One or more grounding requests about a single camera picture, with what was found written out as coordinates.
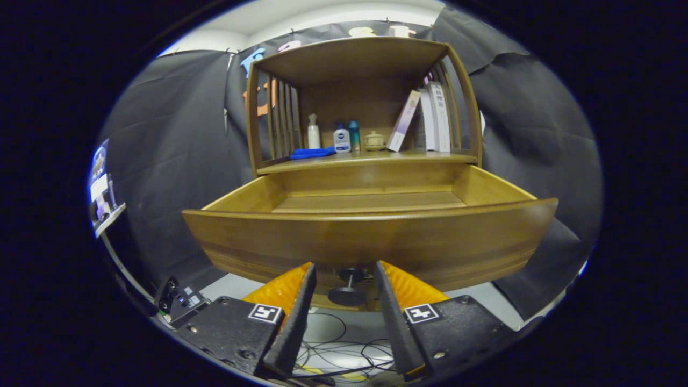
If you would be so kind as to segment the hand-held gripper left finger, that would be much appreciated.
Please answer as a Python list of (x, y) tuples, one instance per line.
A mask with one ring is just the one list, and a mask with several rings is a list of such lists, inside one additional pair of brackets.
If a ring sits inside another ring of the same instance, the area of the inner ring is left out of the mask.
[(292, 377), (316, 286), (307, 262), (243, 299), (222, 296), (175, 330), (194, 347), (251, 376)]

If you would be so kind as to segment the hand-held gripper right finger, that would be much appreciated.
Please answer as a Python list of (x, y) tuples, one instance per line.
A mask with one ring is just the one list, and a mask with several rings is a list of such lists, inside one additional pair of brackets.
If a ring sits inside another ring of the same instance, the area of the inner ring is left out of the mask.
[(406, 382), (452, 377), (519, 338), (473, 297), (446, 297), (388, 262), (376, 262), (374, 279), (395, 369)]

